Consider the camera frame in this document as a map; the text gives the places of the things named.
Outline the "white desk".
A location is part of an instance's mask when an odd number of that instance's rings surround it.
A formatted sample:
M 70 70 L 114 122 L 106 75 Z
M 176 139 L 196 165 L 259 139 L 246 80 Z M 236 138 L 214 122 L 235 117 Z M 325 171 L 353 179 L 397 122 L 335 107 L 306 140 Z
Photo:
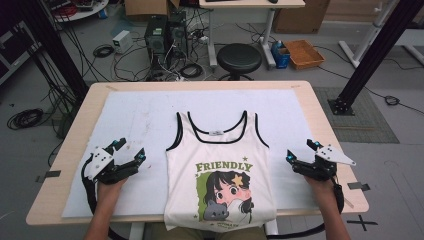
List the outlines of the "white desk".
M 218 23 L 264 23 L 265 32 L 259 38 L 259 45 L 265 54 L 266 66 L 270 69 L 276 66 L 268 44 L 274 15 L 278 9 L 303 8 L 304 0 L 199 0 L 199 5 L 208 13 L 208 58 L 209 66 L 218 66 L 214 26 Z

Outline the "white power supply box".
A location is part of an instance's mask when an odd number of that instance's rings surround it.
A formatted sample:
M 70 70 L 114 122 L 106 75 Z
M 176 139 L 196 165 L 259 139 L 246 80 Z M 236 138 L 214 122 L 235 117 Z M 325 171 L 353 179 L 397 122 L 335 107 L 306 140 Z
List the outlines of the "white power supply box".
M 131 33 L 127 30 L 121 31 L 112 39 L 115 51 L 119 54 L 125 53 L 133 46 Z

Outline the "black computer tower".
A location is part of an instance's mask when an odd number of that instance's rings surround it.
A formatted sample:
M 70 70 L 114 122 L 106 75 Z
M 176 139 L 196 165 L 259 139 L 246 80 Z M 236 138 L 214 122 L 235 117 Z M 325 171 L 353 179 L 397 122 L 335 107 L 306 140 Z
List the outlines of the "black computer tower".
M 172 12 L 169 18 L 169 26 L 175 57 L 186 57 L 188 54 L 186 12 Z
M 144 34 L 151 67 L 154 70 L 162 69 L 165 55 L 169 50 L 168 18 L 166 15 L 152 15 L 148 21 Z

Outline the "grey floor mat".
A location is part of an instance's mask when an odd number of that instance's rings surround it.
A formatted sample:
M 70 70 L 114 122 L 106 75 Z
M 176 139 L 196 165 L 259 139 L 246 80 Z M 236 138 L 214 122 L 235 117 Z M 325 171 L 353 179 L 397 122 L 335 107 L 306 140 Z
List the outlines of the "grey floor mat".
M 338 87 L 313 88 L 330 125 L 340 142 L 398 144 L 399 140 L 366 91 L 362 91 L 352 109 L 341 115 L 333 113 L 330 101 L 342 91 Z

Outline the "small cardboard box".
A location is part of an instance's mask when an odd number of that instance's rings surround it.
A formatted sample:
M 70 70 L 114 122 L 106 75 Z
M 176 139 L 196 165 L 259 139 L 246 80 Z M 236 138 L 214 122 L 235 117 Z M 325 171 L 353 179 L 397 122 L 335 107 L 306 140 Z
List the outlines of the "small cardboard box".
M 167 15 L 179 5 L 180 0 L 125 0 L 125 11 L 127 16 Z

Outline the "white printed tank top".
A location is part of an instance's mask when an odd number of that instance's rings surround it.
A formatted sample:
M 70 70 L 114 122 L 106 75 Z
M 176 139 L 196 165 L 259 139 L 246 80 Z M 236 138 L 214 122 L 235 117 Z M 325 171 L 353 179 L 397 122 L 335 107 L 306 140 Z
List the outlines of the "white printed tank top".
M 275 219 L 269 146 L 258 116 L 245 111 L 233 127 L 215 132 L 196 126 L 190 113 L 176 117 L 176 138 L 166 150 L 166 228 L 223 233 Z

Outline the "black metal frame post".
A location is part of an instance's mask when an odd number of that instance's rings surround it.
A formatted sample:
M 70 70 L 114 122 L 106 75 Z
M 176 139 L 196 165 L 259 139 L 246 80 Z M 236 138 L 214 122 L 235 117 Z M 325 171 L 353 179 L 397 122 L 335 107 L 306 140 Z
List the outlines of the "black metal frame post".
M 56 68 L 71 88 L 78 104 L 81 104 L 89 90 L 76 65 L 54 29 L 40 0 L 16 0 L 23 20 L 31 33 L 45 48 Z
M 397 0 L 396 6 L 385 19 L 378 36 L 366 50 L 346 86 L 335 100 L 330 101 L 334 114 L 341 115 L 352 109 L 359 93 L 423 6 L 424 0 Z

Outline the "person's right hand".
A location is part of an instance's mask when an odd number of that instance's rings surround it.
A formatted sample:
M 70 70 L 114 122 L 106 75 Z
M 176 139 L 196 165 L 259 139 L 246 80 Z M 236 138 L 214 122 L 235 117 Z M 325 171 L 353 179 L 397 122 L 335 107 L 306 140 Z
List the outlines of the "person's right hand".
M 334 197 L 333 183 L 331 180 L 317 181 L 310 177 L 305 177 L 305 180 L 311 186 L 314 196 L 318 202 L 326 201 Z

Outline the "brown shallow tray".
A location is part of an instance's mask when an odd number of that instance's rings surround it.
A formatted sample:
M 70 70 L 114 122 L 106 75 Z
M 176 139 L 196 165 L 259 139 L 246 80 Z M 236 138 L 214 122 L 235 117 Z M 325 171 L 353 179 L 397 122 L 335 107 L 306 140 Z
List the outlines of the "brown shallow tray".
M 317 67 L 325 58 L 307 40 L 294 40 L 284 43 L 290 52 L 291 64 L 296 70 Z

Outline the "blue box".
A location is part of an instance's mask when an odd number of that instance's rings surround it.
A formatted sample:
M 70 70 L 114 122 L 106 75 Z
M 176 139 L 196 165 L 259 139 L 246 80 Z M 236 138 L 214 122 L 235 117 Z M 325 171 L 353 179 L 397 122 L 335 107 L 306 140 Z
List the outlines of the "blue box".
M 290 62 L 290 52 L 281 40 L 276 41 L 271 47 L 271 54 L 277 69 L 286 69 Z

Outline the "round white table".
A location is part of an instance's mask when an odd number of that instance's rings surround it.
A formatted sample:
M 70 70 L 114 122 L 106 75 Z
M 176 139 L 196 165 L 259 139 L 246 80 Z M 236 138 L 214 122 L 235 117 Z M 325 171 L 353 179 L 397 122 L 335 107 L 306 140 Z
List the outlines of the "round white table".
M 83 19 L 103 11 L 109 0 L 42 0 L 58 22 Z

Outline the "black round stool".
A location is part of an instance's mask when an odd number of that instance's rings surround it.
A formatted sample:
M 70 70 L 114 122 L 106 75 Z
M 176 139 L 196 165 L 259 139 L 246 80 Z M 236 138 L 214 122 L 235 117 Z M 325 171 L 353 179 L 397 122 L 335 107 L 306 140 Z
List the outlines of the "black round stool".
M 217 54 L 218 65 L 227 71 L 220 80 L 238 81 L 241 77 L 252 81 L 249 73 L 256 71 L 262 64 L 261 53 L 251 45 L 232 43 L 222 47 Z

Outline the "black tape strip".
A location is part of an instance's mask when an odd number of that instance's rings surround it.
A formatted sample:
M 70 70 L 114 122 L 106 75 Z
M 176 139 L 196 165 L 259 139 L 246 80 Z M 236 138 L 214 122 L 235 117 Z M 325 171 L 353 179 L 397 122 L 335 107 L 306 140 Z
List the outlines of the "black tape strip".
M 61 170 L 47 171 L 44 175 L 39 175 L 36 177 L 35 182 L 43 183 L 47 178 L 59 177 Z
M 347 183 L 347 185 L 350 190 L 360 189 L 363 192 L 370 190 L 370 187 L 367 183 L 363 184 L 361 182 L 352 182 L 352 183 Z

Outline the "large cardboard box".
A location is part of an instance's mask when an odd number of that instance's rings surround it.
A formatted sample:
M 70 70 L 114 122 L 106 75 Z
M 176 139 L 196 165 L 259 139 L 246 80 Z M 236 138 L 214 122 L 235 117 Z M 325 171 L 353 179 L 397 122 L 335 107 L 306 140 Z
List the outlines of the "large cardboard box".
M 327 12 L 330 0 L 303 0 L 301 8 L 279 9 L 273 20 L 273 30 L 284 34 L 316 34 Z

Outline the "white table leg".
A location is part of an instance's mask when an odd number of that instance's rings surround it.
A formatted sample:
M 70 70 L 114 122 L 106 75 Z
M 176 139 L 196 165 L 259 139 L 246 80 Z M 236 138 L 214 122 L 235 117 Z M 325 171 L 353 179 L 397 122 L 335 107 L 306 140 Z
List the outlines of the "white table leg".
M 269 221 L 265 224 L 265 232 L 267 235 L 278 235 L 278 225 L 276 220 Z
M 145 233 L 144 222 L 134 222 L 131 224 L 129 240 L 143 240 Z

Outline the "white table mat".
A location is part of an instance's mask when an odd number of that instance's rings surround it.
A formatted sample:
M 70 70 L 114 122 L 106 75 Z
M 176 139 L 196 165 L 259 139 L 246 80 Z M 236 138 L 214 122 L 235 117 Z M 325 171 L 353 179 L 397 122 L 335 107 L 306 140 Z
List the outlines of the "white table mat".
M 276 216 L 290 210 L 316 210 L 312 190 L 304 177 L 286 161 L 292 151 L 311 162 L 313 151 L 306 142 L 312 134 L 294 91 L 204 90 L 204 91 L 128 91 L 108 95 L 89 139 L 72 184 L 63 215 L 89 217 L 82 184 L 82 168 L 96 148 L 106 148 L 113 140 L 126 139 L 114 152 L 114 162 L 122 165 L 145 149 L 146 161 L 127 178 L 114 210 L 117 216 L 159 216 L 164 222 L 168 198 L 166 150 L 177 134 L 177 113 L 190 113 L 204 131 L 224 131 L 233 127 L 243 112 L 258 116 L 261 138 L 269 146 L 269 173 Z

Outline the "person's left hand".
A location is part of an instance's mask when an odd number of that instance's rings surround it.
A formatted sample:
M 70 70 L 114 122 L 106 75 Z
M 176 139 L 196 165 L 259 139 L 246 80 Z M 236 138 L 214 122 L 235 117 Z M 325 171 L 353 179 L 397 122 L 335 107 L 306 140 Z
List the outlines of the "person's left hand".
M 121 189 L 124 184 L 127 182 L 127 179 L 123 179 L 114 184 L 104 184 L 102 182 L 98 183 L 97 194 L 98 200 L 104 201 L 109 199 L 117 199 L 120 195 Z

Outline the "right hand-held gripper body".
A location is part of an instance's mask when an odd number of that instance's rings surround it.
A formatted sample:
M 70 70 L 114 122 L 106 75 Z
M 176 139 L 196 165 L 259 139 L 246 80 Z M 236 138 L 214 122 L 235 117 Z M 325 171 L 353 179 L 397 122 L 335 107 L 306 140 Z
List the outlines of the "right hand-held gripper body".
M 332 145 L 322 145 L 314 152 L 313 162 L 309 163 L 298 159 L 300 163 L 293 165 L 293 171 L 317 181 L 327 181 L 336 175 L 337 164 L 356 165 L 355 161 Z

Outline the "white metal stand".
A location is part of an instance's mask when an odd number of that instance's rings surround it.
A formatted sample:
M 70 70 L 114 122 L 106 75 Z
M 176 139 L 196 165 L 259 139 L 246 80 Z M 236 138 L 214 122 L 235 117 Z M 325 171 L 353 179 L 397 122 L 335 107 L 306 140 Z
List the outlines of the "white metal stand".
M 346 57 L 353 65 L 354 68 L 357 68 L 360 64 L 361 59 L 363 58 L 366 50 L 373 43 L 375 38 L 378 36 L 380 30 L 384 25 L 385 19 L 388 17 L 389 13 L 396 6 L 397 0 L 387 0 L 386 3 L 380 2 L 377 7 L 378 15 L 372 22 L 369 27 L 365 37 L 362 39 L 361 43 L 356 47 L 354 51 L 348 46 L 345 41 L 339 41 L 338 44 L 345 53 Z

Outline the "black tape cross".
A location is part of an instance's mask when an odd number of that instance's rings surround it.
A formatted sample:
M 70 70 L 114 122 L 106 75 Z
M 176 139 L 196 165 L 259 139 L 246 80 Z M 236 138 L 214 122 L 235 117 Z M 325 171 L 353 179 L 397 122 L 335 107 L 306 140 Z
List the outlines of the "black tape cross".
M 360 225 L 364 231 L 368 230 L 368 226 L 378 226 L 377 222 L 367 221 L 361 215 L 358 216 L 357 220 L 347 220 L 347 223 Z

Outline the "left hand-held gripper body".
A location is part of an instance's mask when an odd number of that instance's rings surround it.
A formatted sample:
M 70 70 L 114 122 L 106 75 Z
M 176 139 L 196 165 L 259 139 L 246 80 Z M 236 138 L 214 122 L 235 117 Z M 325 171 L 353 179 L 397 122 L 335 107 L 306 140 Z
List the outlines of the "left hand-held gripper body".
M 115 147 L 96 148 L 83 165 L 82 178 L 111 185 L 138 172 L 139 161 L 132 160 L 122 165 L 114 162 Z

